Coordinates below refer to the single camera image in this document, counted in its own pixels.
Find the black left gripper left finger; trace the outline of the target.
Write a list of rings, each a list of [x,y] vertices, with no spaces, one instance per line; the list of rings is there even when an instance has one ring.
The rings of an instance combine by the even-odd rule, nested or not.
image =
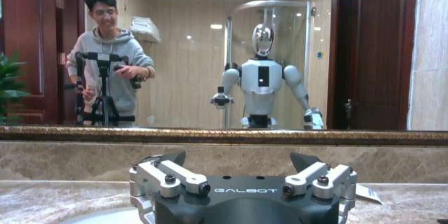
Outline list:
[[[154,194],[164,198],[180,196],[184,189],[189,194],[205,197],[210,192],[206,176],[182,167],[186,152],[152,155],[129,168],[129,201],[137,209],[141,223],[154,223]]]

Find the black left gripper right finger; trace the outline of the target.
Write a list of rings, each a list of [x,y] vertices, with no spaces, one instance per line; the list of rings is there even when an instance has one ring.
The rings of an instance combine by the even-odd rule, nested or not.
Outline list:
[[[324,223],[346,223],[348,213],[356,206],[357,173],[348,165],[330,167],[313,155],[292,152],[289,154],[296,169],[284,178],[282,194],[292,199],[310,194],[316,203],[334,203],[337,216]]]

